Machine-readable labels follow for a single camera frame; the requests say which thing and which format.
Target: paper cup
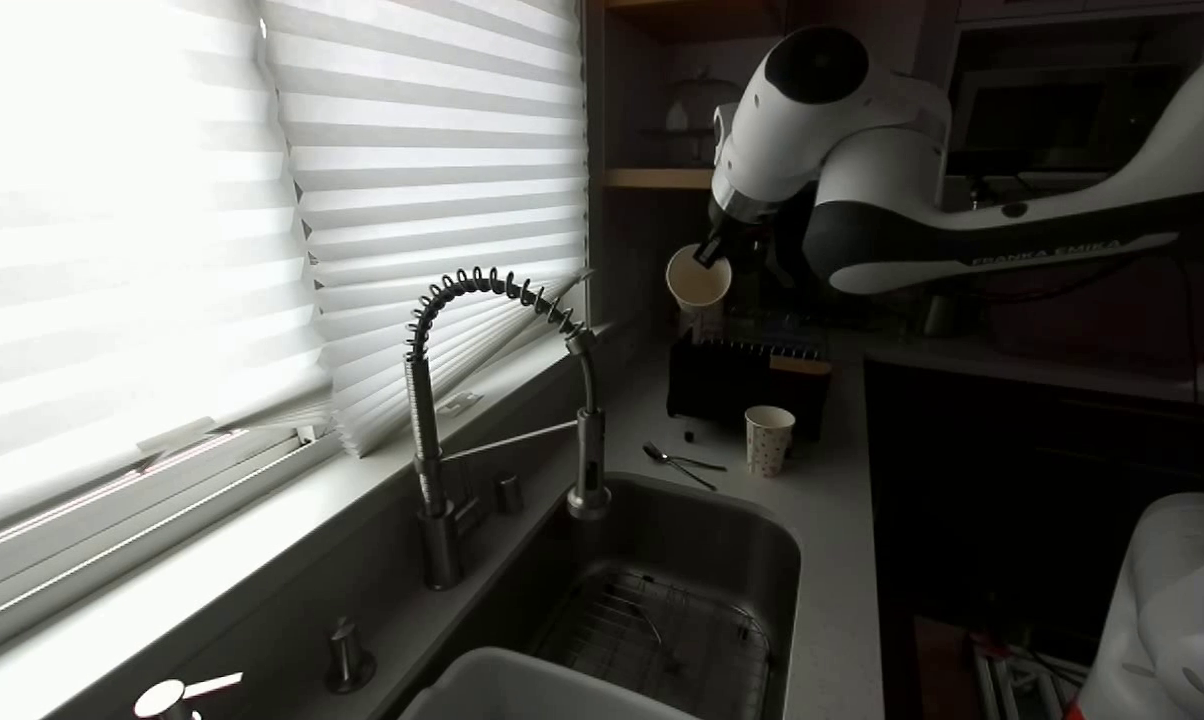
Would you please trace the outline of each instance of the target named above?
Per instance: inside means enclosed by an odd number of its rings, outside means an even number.
[[[744,411],[744,424],[748,426],[748,464],[749,474],[774,478],[784,466],[784,454],[793,442],[793,424],[798,419],[793,413],[756,405]]]
[[[731,264],[720,258],[712,268],[704,268],[695,261],[695,247],[689,244],[675,252],[665,270],[665,283],[681,311],[678,336],[690,329],[690,340],[698,343],[706,337],[721,336],[722,299],[731,288]]]

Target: franka emika robot arm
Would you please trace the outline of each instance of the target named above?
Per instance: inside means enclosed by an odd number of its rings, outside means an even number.
[[[885,72],[850,33],[799,29],[718,108],[697,260],[743,250],[749,228],[813,182],[802,252],[844,293],[1204,241],[1204,64],[1126,167],[1067,195],[942,213],[949,120],[939,88]],[[1204,495],[1165,497],[1137,524],[1068,718],[1204,720]]]
[[[1204,64],[1126,167],[1064,195],[940,211],[950,114],[939,88],[873,64],[850,33],[791,33],[713,118],[713,229],[695,258],[730,258],[813,182],[803,255],[858,295],[1204,240]]]

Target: stainless steel sink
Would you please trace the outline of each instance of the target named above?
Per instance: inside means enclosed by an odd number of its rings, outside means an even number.
[[[452,661],[509,648],[703,720],[779,720],[797,604],[793,537],[748,506],[613,474],[610,514],[565,502],[399,696],[406,708]]]

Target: window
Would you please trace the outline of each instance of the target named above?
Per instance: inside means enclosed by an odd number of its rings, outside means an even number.
[[[253,8],[0,1],[0,639],[323,421]]]
[[[264,0],[346,445],[407,421],[411,311],[480,266],[565,293],[584,265],[584,81],[574,0]],[[430,331],[441,399],[526,327],[465,296]]]

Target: kitchen faucet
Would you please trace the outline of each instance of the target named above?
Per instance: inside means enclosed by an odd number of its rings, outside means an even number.
[[[508,273],[500,279],[496,268],[488,275],[482,268],[473,268],[472,275],[458,270],[455,279],[443,275],[442,284],[429,287],[430,296],[420,296],[420,309],[414,309],[415,321],[407,325],[411,350],[405,356],[406,395],[411,406],[411,432],[415,436],[415,473],[420,478],[421,506],[417,512],[420,525],[420,537],[424,548],[424,583],[437,591],[455,588],[464,579],[460,563],[460,533],[458,519],[460,512],[454,502],[445,496],[442,486],[442,466],[447,461],[458,460],[478,452],[491,450],[494,447],[509,445],[514,442],[539,437],[555,430],[576,427],[580,447],[579,474],[576,485],[566,492],[566,509],[578,520],[598,520],[606,515],[610,506],[610,491],[602,484],[602,456],[604,418],[597,406],[596,384],[594,377],[594,356],[590,354],[597,343],[597,336],[584,323],[571,321],[571,309],[557,309],[557,302],[544,299],[544,288],[537,293],[530,291],[530,281],[520,287],[514,282],[514,275]],[[521,302],[537,315],[545,315],[548,324],[557,325],[557,332],[566,336],[566,350],[579,358],[584,373],[584,407],[576,413],[569,423],[535,430],[532,433],[492,442],[490,445],[476,447],[473,450],[443,456],[438,445],[437,415],[433,413],[433,383],[429,378],[427,347],[429,329],[448,302],[468,295],[468,293],[494,293],[506,295],[509,300]]]

